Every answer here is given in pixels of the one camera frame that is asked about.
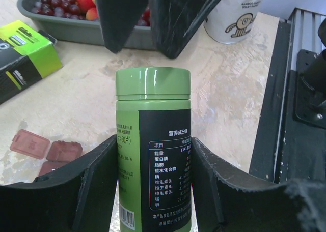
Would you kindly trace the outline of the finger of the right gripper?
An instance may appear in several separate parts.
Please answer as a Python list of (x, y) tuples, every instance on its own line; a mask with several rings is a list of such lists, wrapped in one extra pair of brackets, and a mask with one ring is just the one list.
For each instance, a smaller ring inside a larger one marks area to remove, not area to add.
[(149, 49), (150, 28), (137, 26), (148, 0), (95, 0), (104, 46), (113, 53), (123, 48)]
[(221, 0), (148, 0), (153, 42), (176, 59)]

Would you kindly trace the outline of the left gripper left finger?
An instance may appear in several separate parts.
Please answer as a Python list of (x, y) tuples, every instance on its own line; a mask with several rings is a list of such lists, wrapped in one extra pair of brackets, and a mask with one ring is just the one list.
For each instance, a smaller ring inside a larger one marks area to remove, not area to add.
[(1, 231), (109, 231), (117, 137), (31, 183), (1, 186)]

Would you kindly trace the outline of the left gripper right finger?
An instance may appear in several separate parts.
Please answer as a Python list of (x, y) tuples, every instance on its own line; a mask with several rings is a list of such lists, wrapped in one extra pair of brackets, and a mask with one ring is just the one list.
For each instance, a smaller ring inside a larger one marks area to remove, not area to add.
[(252, 176), (192, 139), (199, 231), (325, 231), (325, 182), (275, 184)]

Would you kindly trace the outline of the red weekly pill organizer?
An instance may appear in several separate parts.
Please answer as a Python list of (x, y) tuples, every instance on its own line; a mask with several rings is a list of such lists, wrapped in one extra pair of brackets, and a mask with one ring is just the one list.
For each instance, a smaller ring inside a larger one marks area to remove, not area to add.
[(42, 176), (79, 158), (83, 147), (78, 142), (51, 142), (45, 137), (20, 129), (12, 139), (10, 150), (39, 160), (45, 158), (38, 173), (38, 176)]

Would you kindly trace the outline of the green pill bottle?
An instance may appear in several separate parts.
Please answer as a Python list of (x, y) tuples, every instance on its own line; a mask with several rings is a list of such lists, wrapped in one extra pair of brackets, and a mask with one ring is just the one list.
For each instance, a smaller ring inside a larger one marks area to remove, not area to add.
[(120, 230), (190, 231), (190, 71), (119, 70), (116, 96)]

